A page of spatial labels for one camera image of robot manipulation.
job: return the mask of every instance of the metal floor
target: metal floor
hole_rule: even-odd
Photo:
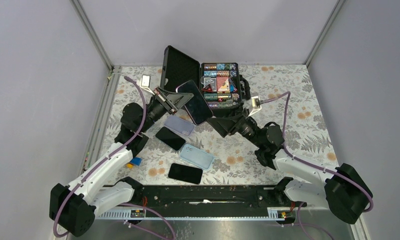
[[[302,222],[315,224],[329,231],[336,240],[353,240],[353,232],[329,211],[301,211]],[[274,221],[171,221],[178,240],[308,240],[299,226],[274,227]],[[143,221],[140,226],[160,235],[172,237],[163,221]],[[315,240],[330,240],[322,231],[306,227]],[[124,226],[122,221],[96,220],[91,229],[81,237],[71,240],[159,240],[147,232]]]

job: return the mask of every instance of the smartphone screen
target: smartphone screen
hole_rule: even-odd
[[[190,115],[192,121],[196,125],[200,125],[207,119],[213,116],[213,112],[209,108],[203,95],[201,95],[197,84],[193,80],[190,80],[176,89],[177,93],[192,93],[194,97],[185,105],[185,109]]]
[[[167,176],[187,183],[200,184],[202,175],[203,170],[200,168],[172,163]]]
[[[179,151],[185,144],[185,139],[181,138],[165,126],[157,132],[156,137],[175,151]]]

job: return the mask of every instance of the flower pattern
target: flower pattern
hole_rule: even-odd
[[[290,151],[297,156],[312,158],[320,163],[338,164],[305,65],[240,65],[239,72],[248,80],[251,92],[257,92],[263,100],[274,98],[285,91],[291,91],[285,137]],[[142,105],[138,91],[131,83],[125,81],[123,76],[129,76],[136,80],[140,79],[143,74],[151,76],[150,87],[152,89],[159,86],[160,67],[123,67],[108,119],[101,154],[107,151],[119,133],[123,107],[132,102]],[[146,92],[143,94],[148,102],[151,95]],[[285,101],[286,97],[283,97],[263,105],[262,110],[253,116],[258,126],[263,127],[271,121],[282,125]],[[176,116],[191,121],[184,110],[177,112]],[[190,184],[167,177],[172,163],[194,167],[179,158],[178,152],[154,136],[163,127],[167,117],[168,114],[145,133],[150,139],[137,156],[142,158],[141,165],[133,168],[122,166],[109,178],[108,185],[113,185],[127,176],[145,185]],[[185,139],[188,144],[215,156],[212,167],[203,173],[202,185],[276,184],[285,176],[294,177],[290,173],[275,171],[260,165],[254,155],[257,148],[252,143],[239,134],[222,138],[208,123],[196,126],[191,136],[185,137]]]

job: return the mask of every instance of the robotic arm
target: robotic arm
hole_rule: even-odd
[[[193,98],[192,93],[168,92],[159,87],[151,91],[148,88],[149,78],[147,77],[143,76],[141,81],[138,82],[141,88],[153,94],[146,106],[146,118],[141,132],[147,131],[165,113],[175,114]],[[252,97],[252,103],[252,111],[240,107],[229,116],[213,117],[208,119],[207,122],[223,138],[227,135],[239,133],[257,146],[255,155],[261,165],[274,170],[290,172],[310,182],[300,182],[290,177],[283,178],[275,189],[283,192],[291,201],[307,202],[310,205],[328,208],[339,219],[354,224],[361,213],[365,211],[369,200],[365,194],[345,179],[354,181],[373,197],[355,169],[347,164],[335,167],[303,158],[307,163],[321,166],[323,171],[320,171],[294,160],[294,156],[291,157],[284,152],[285,140],[279,125],[275,122],[269,122],[263,128],[257,126],[251,115],[260,110],[258,96]],[[97,216],[132,199],[134,189],[124,181],[120,181],[114,187],[100,193],[99,191],[105,181],[121,166],[130,162],[147,143],[148,137],[139,133],[126,148],[121,149],[113,156],[109,156],[110,153],[134,136],[141,124],[142,115],[143,109],[140,105],[136,103],[127,104],[123,109],[121,130],[115,138],[115,143],[102,156],[102,159],[107,158],[107,160],[103,164],[100,163],[101,161],[97,161],[84,174],[67,186],[58,183],[51,190],[49,216],[54,220],[66,196],[71,192],[70,190],[80,185],[68,199],[66,207],[63,208],[58,219],[58,223],[76,237],[84,234]]]

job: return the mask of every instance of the wall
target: wall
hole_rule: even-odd
[[[0,240],[52,236],[50,190],[77,176],[106,73],[69,1],[0,0]]]
[[[348,1],[309,71],[338,160],[374,193],[372,240],[400,239],[400,0]]]
[[[200,62],[303,63],[337,0],[81,0],[117,65],[161,65],[168,45]]]

